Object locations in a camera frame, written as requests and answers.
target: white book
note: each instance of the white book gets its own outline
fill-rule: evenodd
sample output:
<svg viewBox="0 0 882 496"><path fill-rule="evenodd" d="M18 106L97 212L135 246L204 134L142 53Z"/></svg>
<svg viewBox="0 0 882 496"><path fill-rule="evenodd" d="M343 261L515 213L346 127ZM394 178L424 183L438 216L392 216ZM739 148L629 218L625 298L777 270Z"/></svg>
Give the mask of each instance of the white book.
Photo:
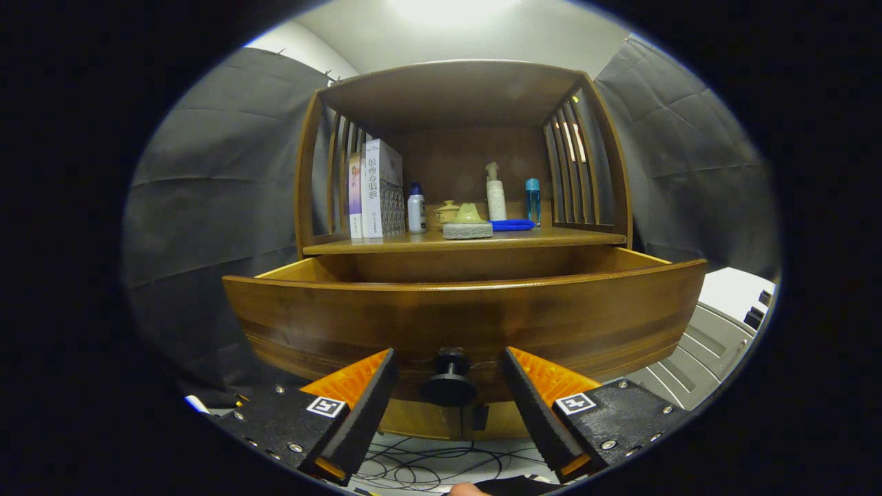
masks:
<svg viewBox="0 0 882 496"><path fill-rule="evenodd" d="M380 139L365 143L362 170L362 236L403 234L404 177L401 155Z"/></svg>

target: wooden shelf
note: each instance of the wooden shelf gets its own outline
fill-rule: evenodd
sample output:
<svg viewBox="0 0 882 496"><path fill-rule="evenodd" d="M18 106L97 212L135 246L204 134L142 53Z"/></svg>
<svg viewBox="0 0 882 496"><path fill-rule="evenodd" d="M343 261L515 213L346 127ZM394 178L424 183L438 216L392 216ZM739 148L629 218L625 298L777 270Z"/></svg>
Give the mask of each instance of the wooden shelf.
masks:
<svg viewBox="0 0 882 496"><path fill-rule="evenodd" d="M583 73L516 61L396 67L320 90L322 102L375 136L476 126L539 127Z"/></svg>
<svg viewBox="0 0 882 496"><path fill-rule="evenodd" d="M539 246L580 246L585 244L625 244L627 237L582 229L543 227L527 231L494 232L484 239L444 239L440 230L425 234L394 237L346 239L326 244L304 246L304 255L339 255L345 253L441 252L448 250L493 250Z"/></svg>

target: ceiling light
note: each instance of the ceiling light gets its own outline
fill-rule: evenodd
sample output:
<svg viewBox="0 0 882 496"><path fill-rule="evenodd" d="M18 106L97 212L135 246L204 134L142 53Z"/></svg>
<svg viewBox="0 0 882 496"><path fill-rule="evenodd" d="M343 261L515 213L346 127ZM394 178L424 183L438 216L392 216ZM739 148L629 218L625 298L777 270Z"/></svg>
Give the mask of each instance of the ceiling light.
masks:
<svg viewBox="0 0 882 496"><path fill-rule="evenodd" d="M520 0L389 0L401 16L423 24L462 26L486 20Z"/></svg>

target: book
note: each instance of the book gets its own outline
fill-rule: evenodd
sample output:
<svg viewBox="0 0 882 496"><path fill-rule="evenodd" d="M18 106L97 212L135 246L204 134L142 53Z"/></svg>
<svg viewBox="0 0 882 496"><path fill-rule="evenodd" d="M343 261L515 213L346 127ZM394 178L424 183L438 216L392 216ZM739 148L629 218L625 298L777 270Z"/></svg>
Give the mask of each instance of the book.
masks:
<svg viewBox="0 0 882 496"><path fill-rule="evenodd" d="M362 235L362 154L349 156L349 237Z"/></svg>
<svg viewBox="0 0 882 496"><path fill-rule="evenodd" d="M403 234L407 227L401 155L381 139L365 143L362 170L362 236Z"/></svg>

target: ceiling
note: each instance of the ceiling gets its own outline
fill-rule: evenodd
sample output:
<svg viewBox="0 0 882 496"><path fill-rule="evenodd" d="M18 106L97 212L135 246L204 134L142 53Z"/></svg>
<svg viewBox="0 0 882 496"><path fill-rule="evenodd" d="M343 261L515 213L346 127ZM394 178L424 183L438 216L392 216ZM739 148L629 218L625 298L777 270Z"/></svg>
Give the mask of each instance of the ceiling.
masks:
<svg viewBox="0 0 882 496"><path fill-rule="evenodd" d="M483 16L487 0L470 0L478 5L474 11L461 0L438 0L460 5L458 17L445 23L436 19L443 16L407 17L395 6L402 1L407 0L334 0L295 21L360 73L435 60L503 58L596 77L631 32L605 14L565 0L493 0L508 5Z"/></svg>

